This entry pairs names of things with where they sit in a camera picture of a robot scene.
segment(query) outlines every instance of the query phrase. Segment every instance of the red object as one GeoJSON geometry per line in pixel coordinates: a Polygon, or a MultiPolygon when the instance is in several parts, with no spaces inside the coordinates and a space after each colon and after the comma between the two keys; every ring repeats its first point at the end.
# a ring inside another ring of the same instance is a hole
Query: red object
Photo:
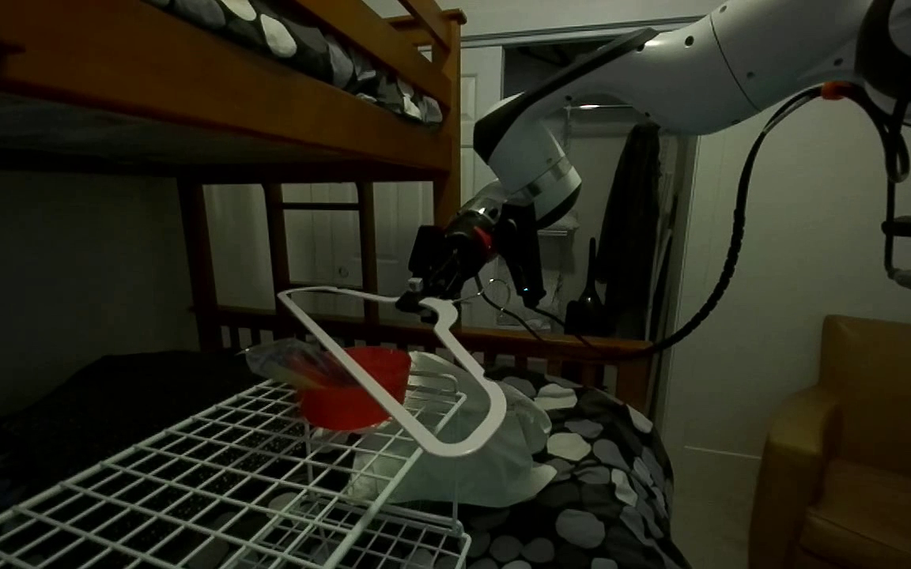
{"type": "MultiPolygon", "coordinates": [[[[374,378],[396,402],[404,402],[411,358],[396,348],[347,348],[347,355],[374,378]]],[[[358,381],[345,386],[314,386],[297,394],[306,425],[323,429],[367,429],[390,418],[358,381]]]]}
{"type": "Polygon", "coordinates": [[[843,101],[849,95],[849,84],[824,84],[824,98],[826,101],[843,101]]]}

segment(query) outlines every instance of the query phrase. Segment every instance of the black cable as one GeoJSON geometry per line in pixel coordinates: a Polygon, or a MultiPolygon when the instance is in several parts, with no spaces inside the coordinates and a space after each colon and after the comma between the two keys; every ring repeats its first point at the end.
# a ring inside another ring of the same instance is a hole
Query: black cable
{"type": "Polygon", "coordinates": [[[901,127],[906,127],[906,111],[911,105],[911,74],[896,98],[896,108],[886,121],[881,121],[884,115],[877,111],[875,115],[875,101],[868,98],[868,93],[862,89],[862,98],[854,98],[875,121],[875,127],[884,134],[884,142],[886,142],[886,155],[890,155],[890,142],[894,147],[901,147],[906,153],[906,170],[896,170],[890,161],[886,161],[886,248],[884,248],[884,264],[886,264],[886,277],[896,283],[896,238],[890,231],[890,226],[896,221],[896,202],[899,202],[899,185],[906,180],[908,174],[908,148],[906,148],[906,139],[901,139],[901,127]]]}
{"type": "MultiPolygon", "coordinates": [[[[531,313],[557,324],[564,333],[571,329],[571,325],[567,325],[557,313],[550,313],[550,310],[531,306],[531,313]]],[[[606,348],[593,345],[587,335],[573,335],[573,338],[577,338],[578,345],[593,348],[593,352],[606,352],[606,348]]]]}
{"type": "Polygon", "coordinates": [[[541,333],[536,333],[520,313],[501,306],[495,298],[488,298],[481,277],[475,277],[478,296],[484,298],[488,306],[495,306],[496,313],[515,321],[536,343],[549,345],[541,333]]]}

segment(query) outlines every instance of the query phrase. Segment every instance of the white wire rack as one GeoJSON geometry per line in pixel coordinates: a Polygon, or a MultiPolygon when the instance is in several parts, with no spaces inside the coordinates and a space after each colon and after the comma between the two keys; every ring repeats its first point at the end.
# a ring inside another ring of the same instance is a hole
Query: white wire rack
{"type": "MultiPolygon", "coordinates": [[[[414,402],[442,426],[462,397],[414,402]]],[[[384,441],[314,436],[295,397],[261,382],[5,513],[0,567],[462,567],[457,519],[384,507],[420,458],[411,441],[364,436],[384,441]],[[358,457],[399,468],[374,502],[345,496],[353,475],[374,478],[358,457]]]]}

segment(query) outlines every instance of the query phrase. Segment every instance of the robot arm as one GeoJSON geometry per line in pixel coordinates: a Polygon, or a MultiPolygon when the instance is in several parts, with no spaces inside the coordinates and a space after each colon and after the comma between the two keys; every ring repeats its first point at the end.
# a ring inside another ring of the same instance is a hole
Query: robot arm
{"type": "Polygon", "coordinates": [[[411,273],[424,296],[457,298],[501,254],[526,305],[541,298],[536,231],[567,214],[584,191],[545,121],[573,98],[611,95],[662,130],[712,134],[816,84],[877,77],[875,89],[896,98],[911,67],[890,74],[884,57],[911,60],[911,0],[731,0],[665,36],[624,36],[478,121],[475,148],[501,185],[481,191],[434,248],[417,244],[411,273]],[[531,221],[504,235],[526,238],[496,238],[508,213],[523,208],[531,221]]]}

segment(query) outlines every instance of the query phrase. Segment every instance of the polka dot bedding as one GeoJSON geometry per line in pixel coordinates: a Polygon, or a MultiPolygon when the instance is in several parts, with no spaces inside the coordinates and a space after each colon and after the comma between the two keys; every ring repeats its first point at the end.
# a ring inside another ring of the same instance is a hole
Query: polka dot bedding
{"type": "Polygon", "coordinates": [[[157,6],[212,29],[251,51],[261,51],[297,74],[334,84],[345,93],[371,98],[399,119],[441,124],[442,111],[434,98],[374,69],[361,54],[345,51],[334,36],[306,27],[289,4],[273,0],[153,0],[157,6]]]}
{"type": "Polygon", "coordinates": [[[468,569],[674,569],[686,567],[670,541],[670,463],[646,414],[606,394],[508,378],[549,407],[550,436],[537,463],[557,478],[509,508],[462,507],[471,532],[468,569]]]}

